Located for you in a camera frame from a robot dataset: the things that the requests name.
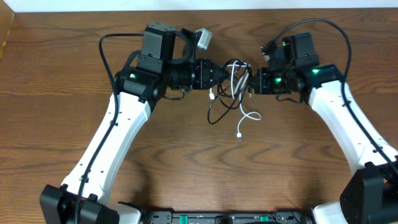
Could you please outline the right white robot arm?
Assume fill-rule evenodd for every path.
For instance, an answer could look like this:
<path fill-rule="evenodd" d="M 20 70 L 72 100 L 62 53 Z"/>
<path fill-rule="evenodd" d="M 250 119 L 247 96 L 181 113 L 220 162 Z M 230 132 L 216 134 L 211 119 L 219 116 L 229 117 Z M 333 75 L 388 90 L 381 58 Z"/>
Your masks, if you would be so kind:
<path fill-rule="evenodd" d="M 320 64 L 310 33 L 272 40 L 262 54 L 268 66 L 257 71 L 251 89 L 299 93 L 328 126 L 352 173 L 338 201 L 313 207 L 303 223 L 395 223 L 397 149 L 367 119 L 338 67 Z"/>

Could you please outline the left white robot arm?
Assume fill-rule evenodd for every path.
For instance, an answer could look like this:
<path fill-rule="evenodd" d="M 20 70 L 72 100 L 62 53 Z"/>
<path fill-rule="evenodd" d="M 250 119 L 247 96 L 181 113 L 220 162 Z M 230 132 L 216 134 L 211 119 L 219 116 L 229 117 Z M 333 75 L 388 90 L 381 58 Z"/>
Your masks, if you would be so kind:
<path fill-rule="evenodd" d="M 212 34 L 149 23 L 142 48 L 110 74 L 112 95 L 106 114 L 84 155 L 61 186 L 47 185 L 40 206 L 47 223 L 141 223 L 141 211 L 125 202 L 109 205 L 118 170 L 157 102 L 168 89 L 209 90 L 228 78 L 211 60 L 198 59 Z"/>

